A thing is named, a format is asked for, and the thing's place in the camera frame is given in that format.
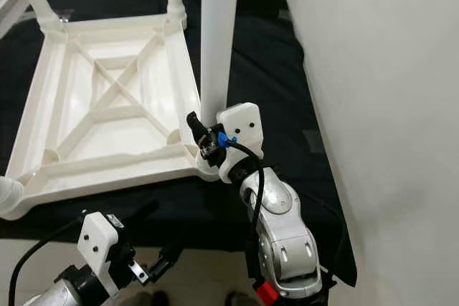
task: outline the black fabric surface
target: black fabric surface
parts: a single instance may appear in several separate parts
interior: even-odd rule
[[[158,14],[167,0],[49,0],[56,11],[71,10],[71,21]],[[201,0],[184,0],[186,43],[199,84]],[[339,240],[339,223],[302,196],[307,191],[341,210],[325,154],[312,153],[304,130],[318,130],[303,71],[303,50],[290,22],[279,19],[285,0],[238,0],[229,78],[228,105],[260,106],[265,157],[301,197],[302,216],[316,238],[321,264],[328,267]],[[0,174],[4,174],[39,56],[43,35],[35,20],[23,21],[0,40]],[[1,238],[38,239],[73,219],[82,209],[120,217],[157,199],[160,208],[134,229],[137,245],[162,246],[186,231],[187,246],[243,250],[248,229],[238,192],[220,182],[183,178],[163,183],[44,204],[17,221],[0,221]],[[63,241],[74,241],[68,234]],[[356,265],[346,239],[336,275],[355,285]]]

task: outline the blue connector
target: blue connector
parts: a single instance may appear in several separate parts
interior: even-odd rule
[[[227,135],[223,132],[218,132],[218,146],[220,147],[229,147],[230,145],[228,145],[227,141],[229,140],[229,138],[227,137]],[[236,143],[237,142],[237,138],[234,136],[231,141],[233,143]]]

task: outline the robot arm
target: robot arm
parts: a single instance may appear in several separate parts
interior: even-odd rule
[[[152,267],[141,266],[121,221],[100,212],[85,216],[77,248],[87,264],[69,266],[51,288],[24,306],[99,306],[134,280],[143,286],[156,282],[183,251],[182,243],[174,242],[161,250]]]
[[[257,293],[266,305],[276,300],[317,305],[317,300],[311,300],[323,288],[316,241],[301,219],[298,194],[261,160],[263,134],[258,106],[243,103],[230,107],[217,115],[217,121],[217,125],[206,128],[196,114],[187,117],[200,149],[200,163],[216,166],[222,181],[239,189],[250,219],[256,217],[256,241],[247,246],[246,258],[249,275],[257,279]],[[236,141],[246,152],[237,148]],[[255,253],[250,254],[249,247],[255,248]],[[112,214],[95,212],[85,216],[77,248],[87,264],[81,269],[68,267],[49,290],[26,306],[101,305],[135,279],[142,285],[155,282],[174,265],[183,245],[176,242],[163,249],[152,268],[141,267],[134,260],[135,251],[124,225]]]
[[[252,218],[259,190],[259,170],[251,157],[230,145],[228,137],[249,148],[259,159],[263,157],[258,106],[242,103],[230,107],[218,113],[218,124],[211,128],[205,128],[194,113],[189,114],[187,122],[201,157],[210,166],[218,167],[222,181],[239,188]],[[282,182],[271,167],[265,166],[263,175],[262,206],[256,223],[260,271],[286,299],[315,295],[322,288],[321,269],[316,241],[301,219],[298,194]]]

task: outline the white wall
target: white wall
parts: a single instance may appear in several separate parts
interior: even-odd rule
[[[456,305],[458,0],[288,0],[357,254],[332,305]]]

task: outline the red part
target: red part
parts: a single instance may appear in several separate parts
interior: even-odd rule
[[[271,306],[279,298],[279,293],[268,281],[264,282],[255,291],[266,306]]]

